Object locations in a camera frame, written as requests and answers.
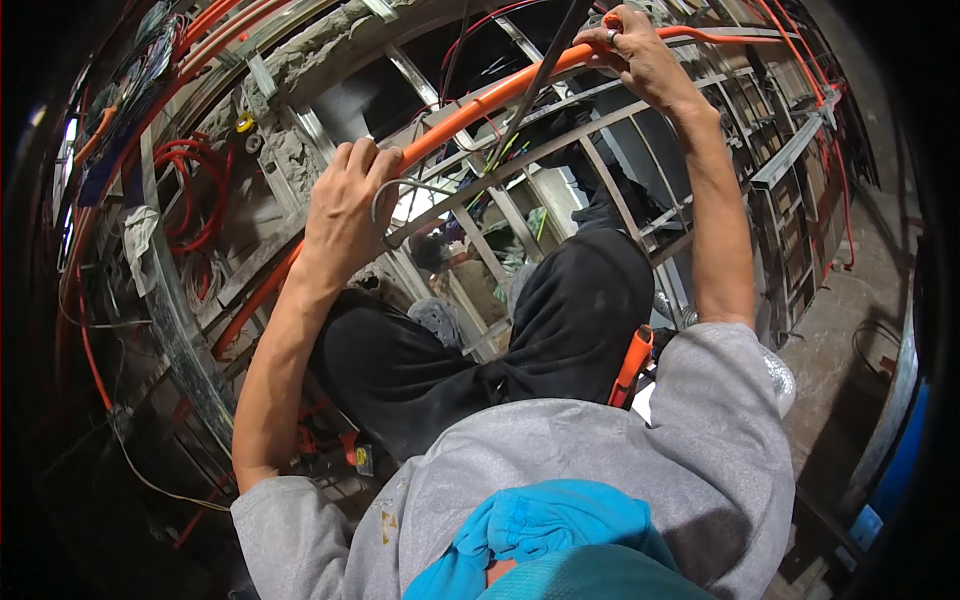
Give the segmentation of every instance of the crumpled white paper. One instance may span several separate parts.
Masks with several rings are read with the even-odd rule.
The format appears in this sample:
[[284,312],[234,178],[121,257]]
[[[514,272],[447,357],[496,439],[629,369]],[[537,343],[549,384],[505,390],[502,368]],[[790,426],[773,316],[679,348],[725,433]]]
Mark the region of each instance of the crumpled white paper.
[[145,274],[141,264],[144,252],[150,248],[150,238],[160,222],[160,213],[142,204],[125,211],[123,219],[123,251],[136,284],[136,293],[140,298],[154,289],[154,274]]

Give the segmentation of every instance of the forearm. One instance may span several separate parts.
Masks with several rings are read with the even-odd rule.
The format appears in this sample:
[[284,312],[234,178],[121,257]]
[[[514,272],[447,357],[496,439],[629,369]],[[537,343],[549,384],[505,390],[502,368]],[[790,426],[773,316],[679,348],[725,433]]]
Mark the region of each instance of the forearm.
[[703,100],[697,109],[671,120],[693,192],[693,285],[700,321],[753,328],[750,230],[720,116]]
[[289,466],[307,360],[340,286],[294,264],[260,337],[233,424],[233,469],[240,492]]

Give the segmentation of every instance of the flexible aluminum duct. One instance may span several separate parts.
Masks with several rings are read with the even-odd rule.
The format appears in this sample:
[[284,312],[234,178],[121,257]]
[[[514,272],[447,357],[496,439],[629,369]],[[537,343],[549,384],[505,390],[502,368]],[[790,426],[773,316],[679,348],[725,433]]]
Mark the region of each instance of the flexible aluminum duct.
[[[654,309],[663,315],[665,319],[673,321],[673,311],[670,310],[670,300],[667,299],[663,290],[654,290]],[[700,316],[697,309],[692,304],[684,306],[681,310],[684,319],[684,327],[691,327],[700,322]],[[786,416],[793,401],[797,398],[797,381],[793,377],[790,368],[786,366],[780,357],[774,354],[772,350],[764,345],[760,345],[760,351],[763,354],[763,362],[767,366],[767,372],[774,383],[774,395],[777,398],[777,409],[780,412],[780,418]]]

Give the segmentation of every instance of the hand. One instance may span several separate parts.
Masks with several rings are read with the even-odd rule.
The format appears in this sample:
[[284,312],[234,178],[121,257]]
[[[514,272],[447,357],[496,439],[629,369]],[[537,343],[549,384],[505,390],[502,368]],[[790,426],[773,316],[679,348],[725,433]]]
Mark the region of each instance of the hand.
[[337,147],[333,162],[310,190],[303,250],[294,269],[339,291],[386,250],[382,236],[396,207],[397,186],[381,195],[376,224],[371,204],[376,190],[394,177],[401,156],[399,148],[378,150],[367,137]]
[[[608,12],[604,20],[614,15],[622,23],[623,33],[613,37],[613,52],[594,54],[587,66],[611,69],[641,100],[671,119],[712,109],[657,35],[646,14],[621,4]],[[582,31],[574,37],[573,44],[606,47],[609,30],[598,27]]]

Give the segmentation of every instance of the person's left hand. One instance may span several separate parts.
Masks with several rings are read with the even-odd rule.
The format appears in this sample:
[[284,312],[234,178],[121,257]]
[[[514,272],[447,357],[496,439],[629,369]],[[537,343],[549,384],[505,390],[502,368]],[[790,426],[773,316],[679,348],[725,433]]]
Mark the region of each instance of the person's left hand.
[[394,177],[401,156],[399,148],[381,151],[367,137],[337,148],[310,190],[310,213],[295,269],[339,289],[386,250],[382,235],[396,207],[397,186],[380,195],[376,224],[371,205],[376,190]]

